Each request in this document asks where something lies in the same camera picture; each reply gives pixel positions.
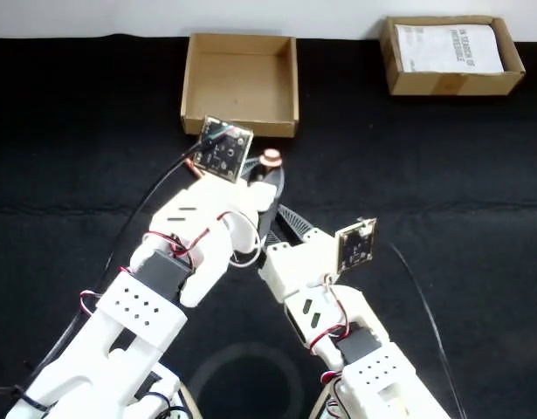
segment black cable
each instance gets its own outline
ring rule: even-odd
[[[29,404],[30,406],[32,406],[34,409],[37,409],[39,410],[40,412],[46,412],[47,410],[49,410],[49,407],[48,406],[45,406],[44,404],[41,404],[39,402],[36,402],[35,400],[33,400],[31,397],[29,397],[23,388],[19,387],[19,386],[14,386],[14,391],[12,392],[13,395],[19,397],[20,399],[22,399],[24,402],[26,402],[27,404]]]
[[[169,401],[169,398],[166,395],[163,395],[161,393],[158,393],[156,391],[148,391],[142,398],[146,397],[147,395],[152,395],[154,397],[159,397],[162,399],[165,404],[167,404],[167,408],[169,409],[171,407],[171,402]]]
[[[192,414],[183,406],[170,406],[163,410],[155,419],[167,419],[171,412],[183,412],[189,419],[192,419]]]
[[[13,387],[0,387],[0,395],[9,395],[14,391]]]
[[[433,312],[431,311],[429,304],[427,303],[427,299],[425,298],[425,295],[423,294],[422,287],[419,285],[419,282],[416,279],[416,276],[414,275],[414,272],[411,270],[410,265],[406,261],[406,258],[403,256],[403,254],[394,246],[394,244],[389,243],[390,249],[398,256],[400,259],[400,262],[402,262],[402,265],[406,272],[408,272],[408,276],[411,279],[411,282],[416,287],[417,294],[419,295],[419,298],[422,301],[423,308],[427,312],[427,317],[429,318],[429,322],[431,324],[431,328],[433,329],[433,333],[435,334],[435,340],[437,341],[437,346],[439,350],[439,359],[441,360],[441,364],[443,365],[444,374],[446,375],[447,380],[449,381],[449,386],[451,387],[452,397],[454,398],[455,403],[457,404],[458,414],[461,419],[468,419],[468,416],[466,415],[466,411],[464,409],[464,406],[462,405],[462,401],[460,399],[460,395],[457,390],[457,385],[454,381],[454,377],[452,375],[451,371],[451,365],[449,364],[449,360],[446,356],[446,352],[444,351],[443,347],[443,340],[441,339],[441,334],[439,333],[439,329],[437,327],[437,323],[435,322],[435,317],[433,316]]]
[[[138,205],[136,205],[136,207],[134,208],[134,210],[132,211],[128,219],[120,228],[119,233],[115,237],[113,241],[113,245],[111,246],[111,250],[109,251],[109,256],[107,257],[107,261],[105,263],[103,273],[101,274],[100,279],[97,281],[97,283],[93,287],[94,290],[98,292],[101,289],[101,287],[105,284],[107,275],[109,273],[109,268],[111,267],[111,262],[113,261],[114,253],[120,244],[120,240],[125,235],[125,232],[127,231],[130,224],[134,221],[134,218],[140,213],[140,211],[148,203],[151,196],[163,185],[163,183],[168,178],[171,177],[171,175],[173,175],[173,173],[175,173],[184,164],[185,159],[189,158],[197,151],[204,151],[208,148],[216,146],[216,144],[224,138],[224,134],[227,131],[228,129],[226,128],[221,129],[220,131],[212,134],[210,137],[207,137],[203,139],[202,141],[199,141],[196,144],[194,144],[181,157],[179,157],[179,159],[177,159],[177,161],[173,165],[171,165],[171,167],[168,168],[163,173],[163,175],[161,175],[160,178],[157,181],[155,181],[155,183],[148,189],[146,194],[144,194],[142,199],[138,202]],[[47,365],[49,365],[51,362],[53,362],[56,359],[56,357],[68,344],[74,331],[78,328],[79,322],[82,318],[83,318],[82,312],[77,312],[76,315],[72,318],[69,325],[66,327],[65,331],[59,337],[59,340],[57,340],[57,342],[53,345],[53,347],[47,353],[44,359],[41,360],[39,364],[33,369],[33,371],[31,372],[31,374],[29,375],[27,379],[28,384],[31,384],[33,380],[35,380],[35,377],[37,377],[41,373],[43,368],[45,368]]]
[[[335,380],[334,384],[332,385],[332,390],[334,391],[334,399],[336,399],[336,401],[340,405],[340,411],[345,413],[348,419],[351,419],[351,416],[349,415],[349,413],[344,409],[344,405],[341,402],[340,397],[338,396],[338,392],[336,391],[336,386],[338,385],[339,382],[341,382],[341,378],[338,378],[338,380]]]

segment wire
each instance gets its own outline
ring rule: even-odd
[[[257,245],[257,247],[255,249],[254,256],[250,260],[247,260],[246,262],[240,264],[239,262],[234,262],[230,259],[231,266],[234,266],[236,268],[246,268],[248,266],[253,265],[258,260],[258,258],[260,258],[260,253],[262,252],[262,240],[260,239],[260,235],[258,234],[257,226],[254,225],[254,223],[251,221],[251,219],[247,215],[245,215],[241,211],[231,211],[231,214],[235,214],[243,218],[249,224],[249,226],[251,227],[253,231],[253,234],[255,235],[255,244]]]
[[[105,263],[105,266],[103,268],[103,273],[101,274],[100,279],[96,282],[93,289],[100,290],[103,285],[105,284],[107,280],[107,275],[109,273],[109,268],[111,266],[111,263],[113,262],[113,257],[116,249],[118,248],[120,244],[120,240],[124,237],[128,227],[130,224],[134,221],[135,217],[141,212],[141,210],[144,208],[144,206],[148,203],[151,196],[165,183],[166,180],[168,180],[173,173],[175,173],[183,164],[186,158],[190,157],[197,151],[204,151],[206,148],[214,147],[217,143],[218,139],[223,138],[224,134],[226,134],[230,129],[221,129],[220,131],[217,131],[212,136],[207,137],[203,141],[199,141],[196,144],[194,144],[192,147],[190,147],[185,153],[179,157],[179,159],[176,160],[175,163],[171,165],[155,182],[154,184],[148,189],[146,194],[142,197],[142,199],[138,202],[136,207],[134,208],[133,212],[130,214],[128,219],[125,221],[125,223],[122,225],[122,227],[119,230],[119,233],[117,233],[117,236],[115,237],[113,241],[113,245],[111,246],[111,250],[109,251],[109,255],[107,257],[107,261]],[[76,331],[76,329],[79,326],[79,322],[82,319],[82,312],[77,312],[68,326],[66,327],[65,331],[60,335],[59,339],[55,342],[51,350],[47,353],[47,355],[39,362],[39,364],[33,368],[33,371],[29,375],[27,382],[31,383],[33,380],[35,380],[35,377],[37,377],[43,368],[45,368],[47,365],[49,365],[51,362],[53,362],[56,357],[62,352],[65,345],[68,344],[69,340],[71,339],[72,335]]]
[[[331,416],[331,417],[337,417],[337,418],[340,418],[341,415],[340,414],[337,414],[337,413],[334,413],[332,411],[332,408],[340,408],[340,405],[338,404],[338,402],[333,399],[332,397],[330,397],[328,400],[327,400],[327,413]]]
[[[339,338],[339,339],[343,339],[343,338],[345,338],[345,337],[347,337],[349,335],[348,313],[346,312],[346,309],[345,309],[344,305],[341,303],[341,301],[338,299],[338,296],[335,294],[334,290],[332,289],[332,286],[328,283],[328,275],[325,275],[323,281],[324,281],[325,287],[327,288],[327,291],[329,291],[332,294],[332,296],[336,300],[336,304],[341,309],[341,313],[342,313],[342,316],[344,318],[344,323],[343,324],[339,323],[337,325],[331,326],[327,330],[325,330],[324,332],[319,334],[316,338],[314,338],[311,341],[311,344],[309,345],[309,350],[311,351],[311,354],[314,354],[314,351],[313,351],[314,346],[319,342],[319,340],[324,338],[326,335],[329,334],[332,337]],[[339,335],[332,334],[333,331],[338,330],[338,329],[342,329],[342,328],[344,328],[344,331],[342,333],[340,333]]]
[[[326,371],[322,373],[320,376],[320,383],[321,384],[328,384],[330,381],[332,381],[334,378],[340,376],[340,373],[336,373],[335,371]]]
[[[163,395],[161,393],[158,393],[157,391],[148,391],[142,398],[146,397],[147,395],[152,395],[153,397],[158,397],[162,399],[165,404],[167,404],[167,407],[171,407],[171,402],[169,401],[169,398],[166,395]]]
[[[427,313],[427,317],[431,324],[431,328],[433,329],[433,333],[435,334],[435,340],[437,341],[437,347],[438,347],[438,352],[439,352],[439,359],[441,360],[441,364],[443,365],[443,370],[446,375],[446,378],[449,381],[449,386],[451,387],[452,396],[454,398],[454,402],[457,405],[458,414],[461,419],[468,419],[464,406],[462,405],[460,395],[458,393],[457,385],[454,381],[454,377],[451,371],[451,365],[449,364],[449,360],[446,356],[446,352],[444,351],[443,340],[441,339],[441,334],[439,333],[437,323],[435,322],[435,317],[433,316],[433,312],[431,311],[429,304],[427,303],[425,294],[423,294],[422,287],[419,285],[419,282],[417,281],[416,276],[414,275],[414,272],[411,270],[410,265],[406,261],[406,258],[404,257],[404,255],[396,248],[396,246],[394,246],[394,244],[389,243],[389,246],[390,246],[390,249],[392,249],[392,251],[398,256],[398,258],[400,259],[400,262],[402,262],[402,265],[405,271],[408,272],[408,276],[410,277],[412,284],[416,287],[417,294],[419,295],[419,298],[422,301],[423,308],[425,309],[425,312]]]
[[[171,412],[183,412],[189,419],[192,419],[192,414],[183,406],[169,406],[163,410],[155,419],[168,419]]]
[[[173,251],[174,256],[176,257],[183,256],[183,255],[186,256],[187,259],[189,260],[190,269],[191,270],[195,269],[195,261],[192,258],[192,255],[190,255],[189,249],[187,249],[186,247],[182,245],[181,240],[179,240],[178,237],[173,238],[166,234],[160,233],[159,231],[148,231],[144,235],[142,240],[146,240],[147,236],[158,236],[162,238],[163,240],[165,240],[166,242],[168,242],[171,246],[171,250]]]
[[[9,395],[14,391],[13,387],[0,387],[0,395]]]
[[[40,412],[46,412],[47,410],[49,410],[49,407],[48,406],[45,406],[44,404],[41,404],[39,402],[36,402],[35,400],[33,400],[31,397],[29,397],[26,393],[25,393],[25,390],[23,388],[21,388],[20,386],[14,386],[13,390],[12,390],[12,394],[13,395],[17,395],[17,397],[19,397],[20,399],[22,399],[24,402],[26,402],[27,404],[29,404],[30,406],[32,406],[34,409],[37,409],[39,410]]]
[[[84,290],[79,294],[79,308],[87,314],[88,316],[91,316],[93,313],[90,311],[89,308],[87,308],[86,304],[84,303],[84,297],[91,295],[92,297],[95,297],[96,299],[100,299],[103,295],[98,294],[97,292],[91,291],[91,290]]]
[[[338,379],[334,382],[334,384],[332,385],[332,390],[334,391],[334,399],[336,399],[336,401],[338,402],[338,406],[340,406],[340,411],[345,413],[346,414],[346,417],[348,419],[351,419],[351,416],[349,415],[348,411],[345,410],[345,409],[342,409],[342,406],[344,405],[341,400],[340,400],[340,397],[338,396],[338,392],[336,391],[336,386],[338,385],[338,383],[341,382],[341,378],[338,377]]]

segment cardboard tray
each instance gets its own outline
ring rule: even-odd
[[[256,136],[293,137],[299,123],[295,38],[191,35],[182,89],[184,132],[200,134],[206,115]]]
[[[505,71],[498,74],[404,72],[395,24],[426,26],[489,24],[495,32],[499,55]],[[393,95],[507,95],[526,73],[505,21],[500,17],[388,17],[382,28],[381,51],[386,67],[389,91]]]

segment white wall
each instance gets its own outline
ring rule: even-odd
[[[537,0],[0,0],[0,37],[186,36],[192,31],[375,38],[386,15],[488,14],[537,41]]]

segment circuit board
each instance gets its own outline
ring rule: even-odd
[[[336,231],[334,238],[338,248],[337,270],[342,272],[373,258],[376,218],[362,220]]]
[[[202,153],[195,153],[193,162],[197,168],[235,183],[241,176],[244,161],[249,154],[252,131],[207,116],[199,140],[218,136],[223,138],[216,146]]]

